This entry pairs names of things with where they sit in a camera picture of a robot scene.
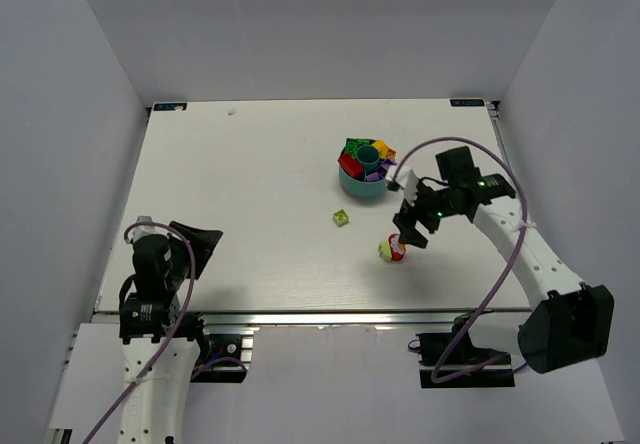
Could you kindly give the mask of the purple paw lego piece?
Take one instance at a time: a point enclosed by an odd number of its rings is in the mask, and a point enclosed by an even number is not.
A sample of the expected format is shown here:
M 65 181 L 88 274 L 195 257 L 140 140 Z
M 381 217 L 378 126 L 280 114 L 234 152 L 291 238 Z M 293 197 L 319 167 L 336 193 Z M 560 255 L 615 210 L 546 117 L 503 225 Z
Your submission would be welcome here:
M 378 174 L 384 178 L 390 169 L 394 168 L 397 165 L 397 162 L 394 159 L 387 158 L 384 159 L 379 167 L 377 168 Z

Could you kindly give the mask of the red flower lego piece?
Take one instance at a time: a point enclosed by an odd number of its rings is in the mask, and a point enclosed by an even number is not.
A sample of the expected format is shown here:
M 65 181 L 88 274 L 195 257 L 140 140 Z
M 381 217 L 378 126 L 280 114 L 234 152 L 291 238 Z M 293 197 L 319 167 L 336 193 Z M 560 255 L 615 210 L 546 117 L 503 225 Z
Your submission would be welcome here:
M 406 246 L 400 242 L 399 234 L 392 234 L 388 238 L 392 262 L 402 261 L 406 255 Z

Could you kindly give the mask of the yellow rounded lego brick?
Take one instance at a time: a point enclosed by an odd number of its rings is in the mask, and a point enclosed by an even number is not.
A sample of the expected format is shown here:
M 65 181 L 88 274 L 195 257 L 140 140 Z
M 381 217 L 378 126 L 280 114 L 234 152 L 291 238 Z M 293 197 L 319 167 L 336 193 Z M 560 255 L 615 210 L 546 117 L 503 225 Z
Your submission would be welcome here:
M 389 146 L 383 140 L 374 141 L 372 143 L 372 146 L 377 149 L 379 157 L 381 159 L 384 159 L 387 156 L 389 152 Z

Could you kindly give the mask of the green lego plate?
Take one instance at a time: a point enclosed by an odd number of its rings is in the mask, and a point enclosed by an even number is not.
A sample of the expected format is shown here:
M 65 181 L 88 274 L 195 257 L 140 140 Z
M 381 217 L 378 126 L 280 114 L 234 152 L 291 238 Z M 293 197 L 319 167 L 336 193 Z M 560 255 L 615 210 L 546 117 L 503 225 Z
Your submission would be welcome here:
M 357 152 L 360 148 L 370 145 L 370 139 L 364 138 L 347 138 L 344 147 L 344 154 L 350 154 L 352 156 L 356 156 Z

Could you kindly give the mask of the light green small lego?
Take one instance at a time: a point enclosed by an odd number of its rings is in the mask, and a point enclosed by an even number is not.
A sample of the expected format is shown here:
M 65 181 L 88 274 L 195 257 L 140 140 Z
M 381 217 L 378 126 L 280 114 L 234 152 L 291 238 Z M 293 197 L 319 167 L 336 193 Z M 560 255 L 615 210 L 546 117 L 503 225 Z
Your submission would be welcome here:
M 344 209 L 340 209 L 333 213 L 332 220 L 338 227 L 342 227 L 349 222 L 349 215 Z

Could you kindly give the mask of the red rectangular lego brick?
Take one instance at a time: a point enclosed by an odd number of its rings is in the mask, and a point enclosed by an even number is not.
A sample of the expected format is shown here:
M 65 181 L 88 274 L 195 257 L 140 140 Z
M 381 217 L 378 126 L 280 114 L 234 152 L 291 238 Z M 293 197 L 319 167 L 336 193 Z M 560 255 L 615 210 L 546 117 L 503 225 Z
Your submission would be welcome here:
M 349 153 L 342 154 L 338 158 L 338 163 L 340 168 L 352 179 L 359 180 L 364 174 L 362 165 Z

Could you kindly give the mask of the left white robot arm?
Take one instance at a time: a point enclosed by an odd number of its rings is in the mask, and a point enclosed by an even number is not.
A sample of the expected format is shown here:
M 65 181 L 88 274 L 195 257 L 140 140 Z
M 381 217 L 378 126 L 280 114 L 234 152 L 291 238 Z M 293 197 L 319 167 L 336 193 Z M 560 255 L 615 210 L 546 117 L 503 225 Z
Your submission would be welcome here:
M 119 292 L 126 396 L 121 443 L 179 443 L 191 376 L 212 354 L 205 320 L 188 311 L 192 290 L 223 236 L 141 216 L 125 231 L 134 271 Z

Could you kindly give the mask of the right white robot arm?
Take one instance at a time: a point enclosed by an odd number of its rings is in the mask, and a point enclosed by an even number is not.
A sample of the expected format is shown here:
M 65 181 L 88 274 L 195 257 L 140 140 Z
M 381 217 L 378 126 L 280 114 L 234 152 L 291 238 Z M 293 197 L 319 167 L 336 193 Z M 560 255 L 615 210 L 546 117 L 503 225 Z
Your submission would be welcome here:
M 614 297 L 603 285 L 590 286 L 567 267 L 528 219 L 524 193 L 510 170 L 484 175 L 475 165 L 472 142 L 437 155 L 443 186 L 425 185 L 404 164 L 389 169 L 387 187 L 404 194 L 393 222 L 404 245 L 425 248 L 418 230 L 434 233 L 445 218 L 465 216 L 494 245 L 506 262 L 497 282 L 469 315 L 456 321 L 453 336 L 436 361 L 431 379 L 440 384 L 482 369 L 481 364 L 442 375 L 449 356 L 469 343 L 489 349 L 495 363 L 505 354 L 545 374 L 603 356 L 608 347 Z M 501 319 L 488 304 L 509 275 L 515 276 L 530 307 L 526 317 Z

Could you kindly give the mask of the right corner label sticker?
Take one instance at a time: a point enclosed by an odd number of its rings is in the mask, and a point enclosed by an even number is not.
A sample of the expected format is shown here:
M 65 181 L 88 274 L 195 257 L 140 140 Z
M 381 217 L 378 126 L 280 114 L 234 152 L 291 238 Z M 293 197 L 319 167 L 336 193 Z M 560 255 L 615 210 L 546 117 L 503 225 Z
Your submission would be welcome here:
M 485 102 L 483 99 L 460 99 L 452 98 L 449 100 L 452 107 L 484 107 Z

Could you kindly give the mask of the corner label sticker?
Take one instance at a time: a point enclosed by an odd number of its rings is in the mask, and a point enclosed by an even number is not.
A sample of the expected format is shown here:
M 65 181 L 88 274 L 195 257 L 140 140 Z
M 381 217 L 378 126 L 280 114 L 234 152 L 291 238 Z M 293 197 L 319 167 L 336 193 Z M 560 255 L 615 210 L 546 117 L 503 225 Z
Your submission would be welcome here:
M 452 98 L 449 100 L 452 107 L 484 107 L 485 102 L 483 99 L 460 99 Z
M 174 112 L 174 111 L 184 111 L 186 109 L 187 109 L 186 102 L 155 103 L 152 108 L 154 112 Z

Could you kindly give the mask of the teal round divided container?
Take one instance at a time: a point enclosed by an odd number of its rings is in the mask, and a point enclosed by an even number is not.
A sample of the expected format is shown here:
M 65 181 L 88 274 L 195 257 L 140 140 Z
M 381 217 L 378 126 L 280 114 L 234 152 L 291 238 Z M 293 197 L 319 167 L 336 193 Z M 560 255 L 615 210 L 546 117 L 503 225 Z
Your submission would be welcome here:
M 350 196 L 359 199 L 377 199 L 381 197 L 386 191 L 386 184 L 383 180 L 378 182 L 366 182 L 365 175 L 369 172 L 376 171 L 381 162 L 386 159 L 381 159 L 376 148 L 372 146 L 375 139 L 370 139 L 371 144 L 360 148 L 356 156 L 353 156 L 364 168 L 364 174 L 359 180 L 350 178 L 339 166 L 339 182 L 342 189 Z M 344 147 L 341 150 L 339 157 L 344 154 Z

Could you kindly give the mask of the left corner label sticker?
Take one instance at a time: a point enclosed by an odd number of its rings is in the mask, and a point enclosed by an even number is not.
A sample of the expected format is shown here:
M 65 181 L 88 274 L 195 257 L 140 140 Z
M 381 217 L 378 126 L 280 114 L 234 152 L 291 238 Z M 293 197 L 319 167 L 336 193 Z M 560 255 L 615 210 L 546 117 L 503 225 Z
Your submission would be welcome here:
M 187 109 L 186 102 L 155 103 L 152 108 L 154 112 L 174 112 L 174 111 L 184 111 L 186 109 Z

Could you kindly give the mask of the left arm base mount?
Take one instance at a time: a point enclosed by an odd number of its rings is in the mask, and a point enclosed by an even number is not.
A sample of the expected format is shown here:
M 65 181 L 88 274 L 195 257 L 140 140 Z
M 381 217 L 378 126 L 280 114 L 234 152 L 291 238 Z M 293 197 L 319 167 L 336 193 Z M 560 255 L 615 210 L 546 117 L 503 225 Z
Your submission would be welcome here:
M 198 384 L 241 384 L 250 367 L 256 327 L 202 315 L 202 342 L 191 377 Z

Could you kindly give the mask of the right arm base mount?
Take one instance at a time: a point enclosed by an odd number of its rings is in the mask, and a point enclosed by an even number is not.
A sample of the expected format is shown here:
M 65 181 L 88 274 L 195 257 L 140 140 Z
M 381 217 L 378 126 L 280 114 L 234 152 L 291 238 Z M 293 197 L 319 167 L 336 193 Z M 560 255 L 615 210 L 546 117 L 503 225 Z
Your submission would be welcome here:
M 432 371 L 451 339 L 452 335 L 449 333 L 421 333 L 409 341 L 408 351 L 418 357 L 422 389 L 513 388 L 515 386 L 511 357 L 494 350 L 476 348 L 468 337 L 465 337 L 447 358 L 438 373 L 440 377 L 446 377 L 448 374 L 486 360 L 496 357 L 500 359 L 482 370 L 464 374 L 441 384 L 434 383 L 431 379 Z

